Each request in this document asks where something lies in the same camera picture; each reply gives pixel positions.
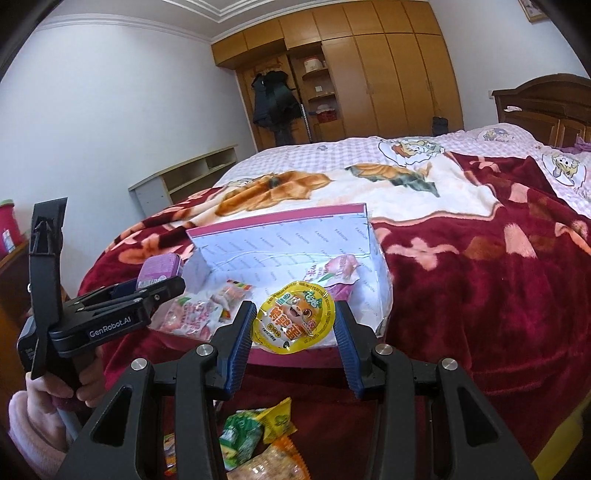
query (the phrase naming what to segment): crown molding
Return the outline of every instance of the crown molding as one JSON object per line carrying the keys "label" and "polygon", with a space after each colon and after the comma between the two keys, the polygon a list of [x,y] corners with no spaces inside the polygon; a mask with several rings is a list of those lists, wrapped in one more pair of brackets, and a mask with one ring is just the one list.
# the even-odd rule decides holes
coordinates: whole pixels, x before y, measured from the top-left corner
{"label": "crown molding", "polygon": [[[236,4],[246,3],[246,2],[252,3],[252,1],[253,0],[250,0],[250,1],[249,0],[241,0],[241,1],[237,2]],[[254,1],[258,1],[258,4],[254,5],[253,7],[244,8],[242,11],[234,13],[233,16],[243,13],[251,8],[255,8],[260,5],[272,2],[273,0],[254,0]],[[280,10],[276,10],[276,11],[271,12],[269,14],[262,15],[260,17],[256,17],[253,20],[249,20],[247,22],[241,23],[240,25],[232,27],[229,30],[226,30],[223,33],[220,33],[219,35],[216,35],[215,37],[213,37],[211,39],[211,43],[215,43],[219,40],[229,37],[230,35],[234,35],[234,33],[240,32],[240,30],[244,30],[245,28],[252,27],[253,25],[263,23],[263,22],[265,22],[267,20],[271,20],[273,18],[281,17],[283,15],[287,15],[287,14],[290,14],[293,12],[299,12],[300,10],[307,10],[312,7],[321,7],[322,5],[331,5],[331,4],[341,4],[343,2],[348,2],[348,1],[351,1],[351,0],[310,0],[310,1],[305,2],[303,4],[298,4],[298,5],[294,5],[292,7],[282,8]]]}
{"label": "crown molding", "polygon": [[124,15],[111,14],[73,14],[59,15],[44,20],[35,31],[49,30],[57,27],[68,27],[71,25],[120,25],[122,27],[143,28],[157,32],[170,33],[177,37],[189,38],[205,43],[211,43],[211,39],[205,35],[185,30],[184,28],[172,25],[145,20],[143,18],[127,17]]}

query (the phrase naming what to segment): candy wrapper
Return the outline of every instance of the candy wrapper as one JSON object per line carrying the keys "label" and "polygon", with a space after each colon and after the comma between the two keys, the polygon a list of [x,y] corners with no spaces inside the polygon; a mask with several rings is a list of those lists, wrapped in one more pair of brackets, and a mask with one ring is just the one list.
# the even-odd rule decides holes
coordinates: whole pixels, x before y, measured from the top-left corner
{"label": "candy wrapper", "polygon": [[326,264],[312,265],[304,281],[324,287],[334,301],[349,300],[353,285],[359,280],[358,266],[354,255],[340,255]]}
{"label": "candy wrapper", "polygon": [[245,410],[230,415],[226,420],[220,437],[226,470],[233,470],[252,457],[262,436],[262,424],[255,416],[256,412]]}
{"label": "candy wrapper", "polygon": [[207,342],[219,327],[232,321],[231,311],[251,288],[228,280],[208,299],[185,293],[172,303],[159,330]]}
{"label": "candy wrapper", "polygon": [[279,405],[266,408],[255,417],[265,427],[262,437],[263,443],[272,443],[279,437],[297,432],[291,422],[291,398],[287,397]]}
{"label": "candy wrapper", "polygon": [[328,335],[335,316],[335,302],[324,288],[295,281],[262,304],[252,322],[252,340],[271,352],[299,352]]}
{"label": "candy wrapper", "polygon": [[164,475],[174,475],[177,472],[177,451],[174,446],[174,433],[164,436],[164,458],[166,460]]}
{"label": "candy wrapper", "polygon": [[275,440],[267,450],[228,472],[228,480],[311,480],[308,467],[287,437]]}

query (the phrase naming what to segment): white shelving unit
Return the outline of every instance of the white shelving unit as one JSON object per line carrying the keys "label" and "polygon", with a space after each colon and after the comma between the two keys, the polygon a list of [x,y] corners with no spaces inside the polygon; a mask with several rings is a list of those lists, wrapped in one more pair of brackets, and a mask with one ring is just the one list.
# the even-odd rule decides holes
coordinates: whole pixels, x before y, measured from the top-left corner
{"label": "white shelving unit", "polygon": [[160,170],[129,187],[149,217],[194,193],[213,187],[236,164],[236,145]]}

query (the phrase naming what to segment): wardrobe door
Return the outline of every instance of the wardrobe door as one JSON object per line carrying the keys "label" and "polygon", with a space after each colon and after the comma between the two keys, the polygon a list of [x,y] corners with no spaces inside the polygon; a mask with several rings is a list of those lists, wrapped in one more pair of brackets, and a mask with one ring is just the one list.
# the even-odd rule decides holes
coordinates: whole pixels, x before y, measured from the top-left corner
{"label": "wardrobe door", "polygon": [[322,40],[351,36],[351,27],[341,4],[313,8],[312,14]]}
{"label": "wardrobe door", "polygon": [[450,132],[462,130],[464,121],[456,75],[443,37],[417,34],[417,41],[427,69],[435,115],[449,120]]}
{"label": "wardrobe door", "polygon": [[282,39],[283,32],[281,31],[279,20],[274,18],[273,20],[247,28],[244,31],[244,38],[246,39],[246,46],[250,50]]}
{"label": "wardrobe door", "polygon": [[433,101],[417,39],[410,33],[390,33],[386,38],[402,89],[408,135],[431,135]]}
{"label": "wardrobe door", "polygon": [[230,35],[212,45],[213,59],[216,65],[220,65],[224,61],[240,55],[247,50],[248,47],[244,39],[244,32],[234,33],[234,35]]}
{"label": "wardrobe door", "polygon": [[378,126],[355,38],[325,40],[322,50],[335,85],[347,137],[375,135]]}
{"label": "wardrobe door", "polygon": [[287,48],[320,41],[320,34],[316,28],[312,10],[302,10],[279,17],[279,23]]}
{"label": "wardrobe door", "polygon": [[365,69],[380,136],[396,138],[407,135],[404,101],[386,35],[360,35],[355,37],[355,41]]}
{"label": "wardrobe door", "polygon": [[375,0],[373,4],[386,33],[413,32],[402,2],[399,0]]}
{"label": "wardrobe door", "polygon": [[372,2],[348,2],[343,4],[353,35],[382,33],[384,29]]}
{"label": "wardrobe door", "polygon": [[439,23],[429,2],[404,1],[402,4],[415,33],[441,35]]}

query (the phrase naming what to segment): orange snack bag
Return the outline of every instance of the orange snack bag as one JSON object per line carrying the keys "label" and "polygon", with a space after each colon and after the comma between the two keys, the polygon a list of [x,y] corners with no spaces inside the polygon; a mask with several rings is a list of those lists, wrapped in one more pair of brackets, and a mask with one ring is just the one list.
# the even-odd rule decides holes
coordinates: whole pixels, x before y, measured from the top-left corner
{"label": "orange snack bag", "polygon": [[304,459],[288,437],[278,438],[262,454],[227,475],[228,480],[311,480]]}

